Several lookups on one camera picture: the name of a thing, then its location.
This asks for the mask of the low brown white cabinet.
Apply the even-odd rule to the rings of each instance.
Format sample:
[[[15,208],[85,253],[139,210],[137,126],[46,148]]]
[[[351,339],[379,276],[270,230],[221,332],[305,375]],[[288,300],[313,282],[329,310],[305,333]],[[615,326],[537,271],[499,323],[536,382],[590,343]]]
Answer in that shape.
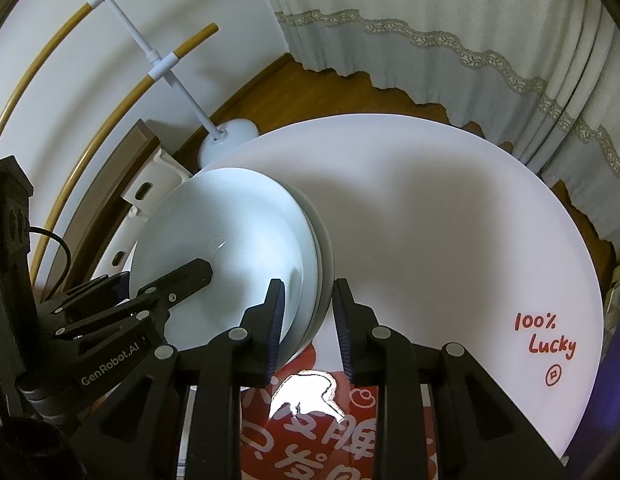
[[[42,297],[79,285],[97,271],[118,272],[130,256],[145,219],[174,188],[192,176],[138,120],[96,173],[85,172],[50,229],[67,244],[49,242],[36,289]]]

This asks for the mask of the white porcelain bowl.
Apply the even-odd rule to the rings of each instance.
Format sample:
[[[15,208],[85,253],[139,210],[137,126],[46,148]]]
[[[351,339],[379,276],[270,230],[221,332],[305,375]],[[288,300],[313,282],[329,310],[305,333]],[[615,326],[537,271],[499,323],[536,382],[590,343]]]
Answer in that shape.
[[[289,183],[283,183],[283,186],[287,192],[289,192],[291,188],[295,188]],[[289,322],[289,326],[286,327],[285,334],[281,338],[282,347],[280,348],[280,355],[278,356],[278,367],[287,364],[289,359],[297,351],[301,339],[304,338],[304,334],[306,330],[308,330],[310,318],[316,306],[316,296],[318,296],[318,285],[320,284],[320,270],[311,226],[309,226],[309,230],[312,234],[314,249],[310,250],[308,242],[309,237],[306,234],[302,234],[300,238],[301,270],[293,272],[292,280],[289,283],[290,286],[299,283],[300,291],[298,304],[296,309],[293,309],[292,304],[296,296],[288,292],[286,294],[284,318],[285,322]]]
[[[170,311],[165,337],[179,350],[208,344],[261,304],[270,281],[299,298],[300,238],[313,238],[304,212],[275,180],[257,171],[200,172],[170,192],[145,223],[136,244],[130,287],[146,284],[201,258],[212,267],[208,286]]]
[[[301,343],[297,351],[289,359],[292,362],[297,356],[300,356],[304,349],[312,343],[313,338],[319,333],[327,315],[330,313],[332,302],[333,284],[335,281],[335,260],[333,244],[330,232],[325,222],[307,196],[296,188],[289,191],[293,195],[297,204],[300,206],[306,216],[309,226],[311,226],[314,244],[316,244],[316,253],[319,261],[320,284],[318,285],[318,296],[316,296],[316,306],[314,307],[312,317],[310,318],[308,330],[301,339]]]

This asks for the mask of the white stand with yellow hoops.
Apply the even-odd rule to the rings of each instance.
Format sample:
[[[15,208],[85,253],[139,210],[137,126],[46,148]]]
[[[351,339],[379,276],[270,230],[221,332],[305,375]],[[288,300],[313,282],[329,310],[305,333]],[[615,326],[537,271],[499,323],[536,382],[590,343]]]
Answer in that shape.
[[[168,53],[209,24],[218,32],[176,68],[214,110],[249,78],[237,50],[240,14],[258,0],[116,0],[150,44]],[[20,77],[86,0],[19,0],[0,29],[0,113]],[[34,76],[0,137],[33,185],[30,220],[43,224],[98,128],[150,70],[145,54],[106,6],[92,11]]]

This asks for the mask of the beige pleated curtain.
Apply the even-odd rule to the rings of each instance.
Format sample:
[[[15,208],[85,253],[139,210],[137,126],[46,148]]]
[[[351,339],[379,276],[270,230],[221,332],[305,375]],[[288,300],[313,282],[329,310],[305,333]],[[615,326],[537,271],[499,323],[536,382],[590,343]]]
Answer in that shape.
[[[601,0],[269,2],[305,68],[476,122],[620,252],[620,30]]]

